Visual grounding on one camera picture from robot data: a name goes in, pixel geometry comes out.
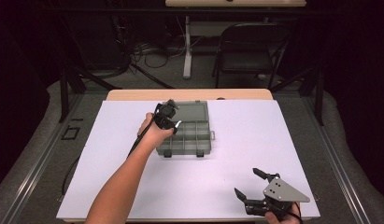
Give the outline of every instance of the chair backrest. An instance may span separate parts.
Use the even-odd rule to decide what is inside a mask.
[[[239,23],[226,28],[220,42],[270,44],[284,42],[289,35],[289,29],[279,23]]]

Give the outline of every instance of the white desk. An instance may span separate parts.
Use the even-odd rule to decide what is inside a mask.
[[[306,0],[165,0],[167,7],[304,7]],[[183,78],[191,78],[192,49],[191,35],[219,36],[229,22],[192,22],[186,17],[185,37],[186,55]]]
[[[268,185],[252,172],[257,167],[282,179],[311,199],[302,203],[304,218],[319,217],[278,104],[266,90],[113,91],[104,101],[81,154],[57,218],[82,221],[96,194],[125,160],[135,132],[148,111],[166,101],[208,100],[210,127],[216,133],[210,155],[173,156],[153,152],[142,176],[130,221],[239,221],[248,216],[234,188],[262,199]],[[127,101],[118,101],[121,95]]]

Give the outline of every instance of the desk leg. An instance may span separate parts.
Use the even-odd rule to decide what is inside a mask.
[[[183,78],[189,79],[191,78],[191,70],[192,70],[192,50],[191,50],[191,32],[190,32],[190,22],[189,17],[186,17],[186,23],[185,23],[185,29],[186,29],[186,55],[185,55],[185,66],[183,67]]]

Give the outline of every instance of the gray floor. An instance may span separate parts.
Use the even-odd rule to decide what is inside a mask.
[[[157,69],[148,68],[143,60],[138,64],[178,89],[214,88],[212,55],[195,54],[192,78],[187,80],[182,77],[183,59],[182,56],[170,58],[165,66]],[[153,66],[160,65],[164,58],[149,55],[147,62]],[[124,89],[162,89],[141,73],[133,74],[130,70],[106,81]],[[59,84],[48,88],[50,105],[46,116],[0,186],[0,222],[63,223],[55,216],[60,206],[57,199],[61,195],[64,175],[82,150],[100,104],[107,95],[107,91],[95,83],[86,80],[85,84],[88,90],[84,95],[70,94],[74,99],[71,106],[74,109],[62,125],[57,122],[61,113]],[[266,84],[267,79],[248,76],[225,77],[220,82],[222,88],[265,88]],[[294,83],[274,96],[287,122],[310,187],[319,198],[317,204],[321,217],[308,223],[369,223],[367,220],[370,223],[384,223],[384,199],[369,184],[348,150],[335,100],[325,93],[325,126],[322,128],[312,117],[310,99],[301,98],[296,93],[298,86],[299,83]],[[67,125],[80,128],[77,139],[60,139]],[[334,151],[339,163],[331,163],[334,154],[328,148]],[[346,187],[342,185],[344,176],[350,183]]]

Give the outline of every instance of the dark background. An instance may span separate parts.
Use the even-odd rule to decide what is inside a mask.
[[[101,0],[87,2],[104,5]],[[132,7],[164,7],[164,1],[144,1],[145,6],[126,2]],[[54,4],[73,6],[72,1]],[[314,9],[345,12],[348,4],[308,1]],[[327,41],[338,21],[299,20],[278,72],[292,77],[319,61],[321,52],[331,50],[325,59],[324,89],[337,101],[352,154],[384,195],[384,1],[354,1],[351,8],[358,4],[363,10],[351,14],[337,45]],[[28,1],[0,1],[0,182],[44,116],[50,100],[46,88],[59,80],[63,69],[58,49],[86,68],[117,69],[127,64],[109,17],[74,16],[65,23],[43,19]],[[168,19],[147,17],[133,23],[139,36],[165,44]],[[50,38],[52,34],[58,39]]]

